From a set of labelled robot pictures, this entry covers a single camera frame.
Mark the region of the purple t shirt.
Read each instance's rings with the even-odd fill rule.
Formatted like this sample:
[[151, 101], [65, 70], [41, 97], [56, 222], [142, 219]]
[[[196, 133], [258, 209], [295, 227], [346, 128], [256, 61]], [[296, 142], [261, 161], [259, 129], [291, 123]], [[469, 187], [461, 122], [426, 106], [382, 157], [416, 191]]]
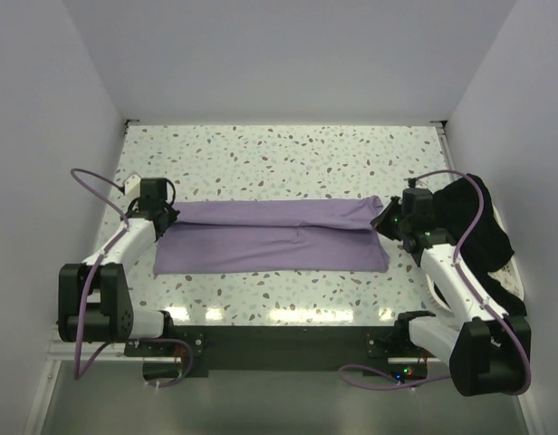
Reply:
[[383, 273], [389, 256], [370, 223], [376, 196], [177, 203], [159, 240], [157, 275], [283, 270]]

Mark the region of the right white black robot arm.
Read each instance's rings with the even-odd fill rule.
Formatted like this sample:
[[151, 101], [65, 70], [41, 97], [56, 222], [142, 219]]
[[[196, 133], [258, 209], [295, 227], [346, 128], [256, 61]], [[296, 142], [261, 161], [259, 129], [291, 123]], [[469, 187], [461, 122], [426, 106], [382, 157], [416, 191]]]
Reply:
[[525, 393], [531, 382], [530, 325], [497, 303], [460, 259], [457, 242], [436, 220], [432, 192], [404, 189], [371, 224], [401, 242], [451, 314], [448, 320], [430, 311], [399, 314], [388, 337], [395, 350], [405, 356], [429, 351], [448, 366], [464, 396]]

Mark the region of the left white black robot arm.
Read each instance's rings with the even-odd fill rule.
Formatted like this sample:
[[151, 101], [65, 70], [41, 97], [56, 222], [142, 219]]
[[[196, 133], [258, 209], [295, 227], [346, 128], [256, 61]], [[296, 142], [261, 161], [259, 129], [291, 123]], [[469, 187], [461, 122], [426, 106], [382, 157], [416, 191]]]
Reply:
[[127, 274], [176, 222], [176, 190], [165, 178], [136, 177], [124, 189], [129, 204], [117, 231], [81, 263], [59, 272], [58, 334], [67, 343], [145, 339], [156, 355], [167, 355], [177, 344], [172, 319], [162, 310], [134, 307]]

